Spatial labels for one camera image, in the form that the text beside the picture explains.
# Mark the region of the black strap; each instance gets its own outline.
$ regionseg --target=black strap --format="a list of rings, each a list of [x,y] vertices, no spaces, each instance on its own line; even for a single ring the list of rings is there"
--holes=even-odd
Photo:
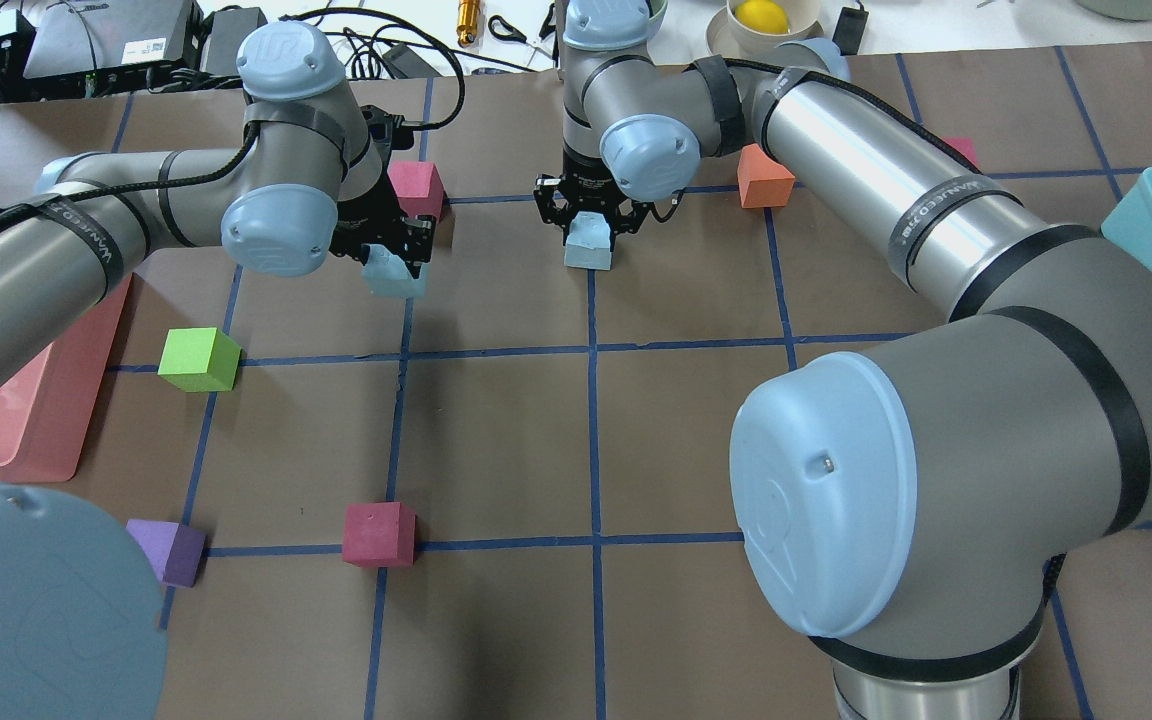
[[[180,156],[180,150],[172,152],[172,154],[164,158],[162,164],[159,165],[159,183],[164,183],[172,177],[172,164],[175,162]],[[189,238],[184,236],[184,232],[180,229],[180,225],[175,222],[175,215],[172,213],[172,200],[168,197],[168,188],[159,187],[157,190],[159,195],[159,214],[162,215],[162,223],[168,227],[168,233],[172,233],[180,245],[183,247],[197,247],[195,243],[189,242]]]
[[[978,679],[980,675],[1000,670],[1024,655],[1025,651],[1033,646],[1039,630],[1043,629],[1043,609],[1046,606],[1046,602],[1039,606],[1033,619],[1009,641],[972,655],[948,657],[943,660],[909,660],[905,657],[879,655],[877,652],[861,650],[838,638],[810,639],[828,657],[877,679],[900,680],[905,683],[954,683],[957,680]]]
[[[1140,420],[1140,410],[1135,404],[1132,392],[1128,389],[1123,378],[1092,338],[1085,336],[1083,331],[1075,328],[1066,319],[1037,306],[1020,305],[1001,306],[990,311],[990,314],[1001,314],[1016,323],[1024,323],[1030,329],[1047,338],[1058,350],[1069,357],[1070,363],[1083,373],[1083,378],[1087,379],[1096,400],[1105,410],[1105,418],[1111,422],[1111,433],[1114,434],[1121,473],[1119,509],[1105,533],[1114,535],[1132,524],[1149,498],[1151,461],[1149,461],[1149,438]]]
[[[68,197],[56,196],[41,202],[38,205],[38,213],[51,222],[62,225],[68,232],[74,233],[74,236],[88,243],[92,255],[100,260],[101,268],[105,270],[105,293],[100,296],[100,300],[105,300],[105,296],[109,295],[123,279],[123,251],[119,250],[114,237],[106,232],[104,225],[84,213]]]
[[[589,74],[589,77],[585,77],[585,85],[582,85],[579,89],[581,104],[584,104],[585,94],[588,94],[589,92],[589,86],[594,84],[594,78],[600,76],[600,74],[602,74],[602,70],[611,68],[613,65],[627,63],[627,61],[630,60],[641,60],[643,61],[643,63],[650,63],[650,61],[652,61],[645,59],[643,55],[616,55],[616,58],[605,61],[605,63],[599,65],[599,67],[596,67],[593,71]]]
[[[65,182],[86,183],[90,184],[91,187],[99,187],[101,188],[101,190],[105,190],[105,188],[108,187],[108,184],[105,184],[100,181],[93,181],[92,179],[84,179],[84,177],[73,177],[68,179],[68,181]],[[141,236],[145,238],[145,258],[147,258],[150,256],[150,225],[145,222],[145,215],[143,215],[141,211],[136,209],[136,205],[132,205],[132,202],[128,200],[127,196],[124,196],[123,194],[114,192],[114,195],[111,195],[109,197],[113,197],[114,200],[122,202],[123,209],[127,209],[128,213],[131,213],[132,218],[136,218],[136,223],[141,225]]]
[[[748,143],[745,132],[745,113],[741,108],[740,90],[732,69],[722,56],[710,55],[691,63],[689,70],[696,70],[708,88],[708,101],[714,106],[714,119],[718,120],[718,151],[714,156],[729,156],[744,147]]]
[[[952,211],[961,209],[970,200],[988,195],[1001,195],[1007,199],[1020,200],[1007,192],[998,182],[986,176],[958,176],[933,187],[910,205],[901,215],[900,222],[892,229],[887,240],[887,264],[892,273],[903,278],[909,285],[909,266],[914,265],[923,242]]]
[[[977,275],[963,291],[963,297],[960,297],[957,305],[950,313],[950,323],[979,313],[980,306],[984,306],[990,296],[1002,283],[1007,282],[1007,278],[1014,275],[1016,270],[1024,268],[1033,258],[1038,258],[1039,255],[1055,249],[1055,247],[1064,245],[1071,240],[1086,237],[1098,237],[1098,233],[1093,232],[1092,228],[1084,227],[1084,225],[1056,225],[1056,227],[1037,232],[1016,245],[1009,247],[993,263],[990,263],[988,267]]]

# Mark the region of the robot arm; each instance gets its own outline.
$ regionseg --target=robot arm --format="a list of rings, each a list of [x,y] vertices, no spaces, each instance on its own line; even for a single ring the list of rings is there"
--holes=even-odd
[[[251,99],[238,151],[55,160],[40,195],[0,215],[0,386],[164,247],[223,245],[279,275],[348,255],[419,295],[434,220],[407,218],[385,174],[394,143],[411,143],[402,118],[357,108],[328,40],[303,23],[260,28],[238,68]]]
[[[942,311],[756,388],[733,501],[773,609],[831,655],[842,717],[1014,717],[1048,560],[1152,515],[1152,274],[831,77],[826,47],[664,76],[645,20],[635,0],[568,5],[564,175],[540,179],[543,217],[564,237],[581,213],[634,232],[620,200],[758,142]]]

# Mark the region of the black cable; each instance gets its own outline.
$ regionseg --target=black cable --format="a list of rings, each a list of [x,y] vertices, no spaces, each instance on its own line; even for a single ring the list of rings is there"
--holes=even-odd
[[[69,202],[83,202],[83,200],[94,200],[97,197],[106,197],[111,195],[122,195],[127,192],[145,192],[150,190],[173,190],[173,188],[189,187],[195,184],[204,184],[209,182],[215,182],[219,179],[228,176],[234,169],[238,167],[238,164],[247,158],[248,152],[251,152],[252,146],[256,145],[256,137],[260,132],[257,131],[256,126],[249,126],[247,131],[243,132],[243,145],[238,147],[238,152],[229,159],[228,162],[215,169],[214,172],[202,174],[202,176],[192,176],[188,179],[168,179],[168,181],[150,181],[150,182],[132,182],[127,184],[116,184],[114,187],[99,187],[94,190],[86,190],[83,192],[76,192],[74,195],[65,195],[63,197]],[[14,225],[22,223],[24,220],[32,218],[37,214],[38,209],[33,205],[13,205],[12,209],[7,209],[3,213],[0,213],[0,233],[6,232],[14,227]]]
[[[444,45],[442,40],[435,38],[429,32],[422,31],[420,28],[415,24],[407,22],[407,20],[400,18],[397,15],[389,15],[388,13],[380,13],[379,10],[367,10],[364,8],[324,8],[320,10],[310,10],[308,13],[301,13],[301,15],[293,15],[291,18],[296,20],[308,20],[308,18],[319,18],[325,17],[325,15],[362,15],[365,18],[379,18],[385,20],[385,22],[397,23],[407,31],[414,32],[420,37],[422,40],[429,41],[430,45],[434,46],[444,58],[447,58],[449,65],[452,65],[452,71],[456,73],[456,106],[452,108],[447,118],[438,120],[435,123],[416,123],[410,126],[403,126],[411,131],[427,131],[429,129],[438,129],[447,127],[450,124],[452,120],[456,119],[457,114],[461,114],[461,109],[465,106],[465,69],[461,68],[461,60],[457,59],[456,54],[452,53],[452,48]]]
[[[677,213],[679,205],[682,204],[682,194],[684,194],[684,192],[687,192],[687,188],[682,188],[682,190],[673,194],[673,197],[670,197],[670,199],[669,199],[669,210],[664,215],[660,215],[660,211],[655,209],[655,203],[654,202],[653,202],[652,205],[647,206],[650,213],[652,213],[652,217],[655,219],[655,222],[659,222],[659,223],[667,223],[667,222],[669,222],[669,218],[673,218],[673,214]]]
[[[785,68],[776,67],[776,65],[758,63],[758,61],[738,58],[723,58],[723,61],[726,61],[727,67],[730,68],[749,68],[751,70],[760,70],[760,73],[781,74],[785,70]],[[905,118],[905,114],[901,113],[900,109],[892,108],[892,106],[888,105],[881,97],[873,94],[873,92],[869,92],[865,88],[851,85],[850,82],[814,70],[808,70],[803,76],[803,82],[819,82],[820,85],[838,88],[838,90],[844,90],[846,92],[850,92],[850,94],[859,97],[859,99],[865,103],[873,105],[874,108],[880,109],[884,115],[887,115],[887,118],[896,120],[896,122],[901,123],[901,126],[908,129],[908,131],[914,132],[914,135],[920,137],[923,141],[931,143],[931,145],[937,150],[945,152],[956,162],[963,165],[964,168],[972,170],[972,173],[980,174],[980,168],[975,167],[975,162],[972,160],[965,159],[963,152],[958,152],[953,145],[950,145],[950,143],[941,141],[935,132],[932,132],[927,128],[915,123],[914,120]]]

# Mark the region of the metal tube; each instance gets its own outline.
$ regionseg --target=metal tube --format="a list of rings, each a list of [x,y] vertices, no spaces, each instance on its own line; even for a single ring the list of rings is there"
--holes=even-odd
[[[956,683],[902,683],[833,662],[842,720],[1014,720],[1020,717],[1020,669],[1005,667]]]
[[[90,190],[67,183],[61,191]],[[84,200],[86,211],[115,240],[123,276],[145,259],[145,234],[114,197]],[[0,234],[0,386],[54,341],[105,291],[105,270],[91,247],[60,223],[29,219]]]
[[[867,101],[823,83],[801,83],[781,97],[759,141],[881,255],[929,191],[970,174]],[[908,275],[897,274],[948,316],[991,260],[1044,227],[1016,202],[984,196],[943,218]]]

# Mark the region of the orange block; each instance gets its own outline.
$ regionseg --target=orange block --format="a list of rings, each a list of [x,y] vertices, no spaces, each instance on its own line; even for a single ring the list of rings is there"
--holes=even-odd
[[[742,209],[785,209],[794,191],[794,173],[758,145],[745,145],[736,165],[736,183]]]

